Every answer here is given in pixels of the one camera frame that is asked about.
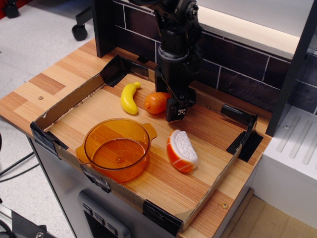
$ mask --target toy salmon sushi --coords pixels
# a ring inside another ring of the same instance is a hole
[[[198,156],[185,131],[175,130],[167,140],[170,162],[179,171],[190,173],[197,167]]]

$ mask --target white floor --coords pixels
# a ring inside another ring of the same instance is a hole
[[[0,20],[0,98],[94,38],[92,20],[85,24],[86,40],[77,42],[71,33],[75,15],[89,4],[89,0],[33,0],[19,9],[19,17]],[[2,120],[0,133],[3,171],[32,149],[24,134]],[[31,157],[0,180],[35,164],[37,159]],[[57,238],[74,237],[39,166],[1,182],[0,198],[4,206],[37,225],[46,225]]]

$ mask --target black cable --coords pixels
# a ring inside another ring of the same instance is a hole
[[[23,172],[17,174],[17,175],[15,175],[15,176],[12,176],[12,177],[9,177],[9,178],[0,180],[0,182],[5,182],[5,181],[8,181],[8,180],[10,180],[10,179],[14,179],[14,178],[16,178],[16,177],[18,177],[18,176],[20,176],[20,175],[26,173],[26,172],[29,172],[30,170],[34,169],[34,168],[37,167],[38,165],[40,165],[40,164],[37,164],[37,165],[35,165],[35,166],[33,166],[33,167],[31,167],[31,168],[29,168],[29,169],[27,169],[27,170],[25,170],[25,171],[23,171]]]
[[[0,133],[0,150],[1,150],[1,147],[2,147],[2,137],[1,137],[1,133]]]
[[[13,167],[17,166],[18,164],[20,164],[21,162],[25,161],[27,158],[29,158],[30,156],[34,155],[34,152],[31,152],[30,154],[28,154],[27,156],[23,157],[21,160],[15,162],[13,165],[11,165],[10,167],[6,168],[5,170],[0,172],[0,176],[2,176],[4,173],[8,172],[10,169],[12,169]]]
[[[0,220],[0,226],[2,226],[5,229],[9,238],[15,238],[15,235],[11,231],[10,227],[3,220]]]

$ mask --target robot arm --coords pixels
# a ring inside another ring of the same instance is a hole
[[[166,120],[183,119],[195,103],[195,92],[188,86],[198,79],[203,61],[197,41],[202,28],[198,23],[195,0],[129,0],[155,13],[161,36],[156,68],[156,91],[168,92]]]

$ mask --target cardboard box tray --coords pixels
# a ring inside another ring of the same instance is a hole
[[[256,134],[256,117],[221,105],[222,114],[239,122],[235,123],[217,111],[195,104],[184,120],[168,123],[164,113],[151,115],[144,110],[146,96],[155,91],[153,80],[153,71],[116,56],[98,75],[32,122],[31,129],[38,144],[176,235],[188,228],[247,139]],[[139,112],[132,116],[121,108],[120,95],[127,83],[135,81],[141,82],[134,95]],[[150,123],[158,133],[152,141],[149,166],[139,178],[126,184],[118,184],[89,165],[81,165],[75,154],[91,128],[112,118]],[[190,174],[179,172],[169,162],[166,142],[175,129],[187,132],[199,157],[197,168]]]

